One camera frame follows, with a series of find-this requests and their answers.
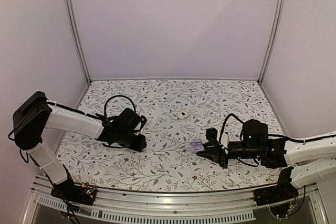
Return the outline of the purple round case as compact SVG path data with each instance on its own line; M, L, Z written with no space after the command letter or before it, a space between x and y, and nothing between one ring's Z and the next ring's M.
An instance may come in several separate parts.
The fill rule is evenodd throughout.
M198 153L205 150L205 147L203 146L203 143L201 140L192 140L190 142L190 151L192 153Z

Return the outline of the cream earbud charging case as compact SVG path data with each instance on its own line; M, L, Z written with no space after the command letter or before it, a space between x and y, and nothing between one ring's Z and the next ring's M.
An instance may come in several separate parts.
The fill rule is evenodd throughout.
M184 112L184 111L181 111L179 112L176 117L179 119L179 120L182 120L182 119L185 119L188 117L188 113L187 112Z

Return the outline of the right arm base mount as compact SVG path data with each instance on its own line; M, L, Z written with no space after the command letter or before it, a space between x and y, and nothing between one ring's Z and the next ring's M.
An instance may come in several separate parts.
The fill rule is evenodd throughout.
M291 184L275 185L256 189L253 196L257 206L268 205L273 217L283 219L288 218L297 205L299 192Z

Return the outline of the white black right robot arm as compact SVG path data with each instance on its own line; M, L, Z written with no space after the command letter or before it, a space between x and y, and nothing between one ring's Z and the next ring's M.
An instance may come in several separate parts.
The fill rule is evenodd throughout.
M223 129L208 128L205 136L206 143L191 142L191 151L222 168L231 159L253 159L257 165L280 168L277 185L271 190L276 201L284 200L292 188L335 175L335 132L294 139L270 134L267 124L251 119L242 123L239 141L231 142Z

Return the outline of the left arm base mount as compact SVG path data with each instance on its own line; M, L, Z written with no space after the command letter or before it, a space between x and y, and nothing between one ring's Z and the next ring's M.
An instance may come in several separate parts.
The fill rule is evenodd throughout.
M97 186L88 183L76 184L68 179L60 184L51 183L51 195L64 201L92 206L97 195Z

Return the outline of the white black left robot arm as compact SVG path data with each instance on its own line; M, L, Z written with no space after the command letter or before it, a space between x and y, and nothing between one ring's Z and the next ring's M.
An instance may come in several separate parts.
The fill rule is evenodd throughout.
M13 129L8 139L25 151L49 177L58 192L67 200L78 195L66 168L43 143L45 129L56 129L81 134L105 143L107 147L128 148L142 152L146 146L140 131L146 117L136 113L136 108L126 108L117 116L88 114L47 99L42 91L35 92L13 114Z

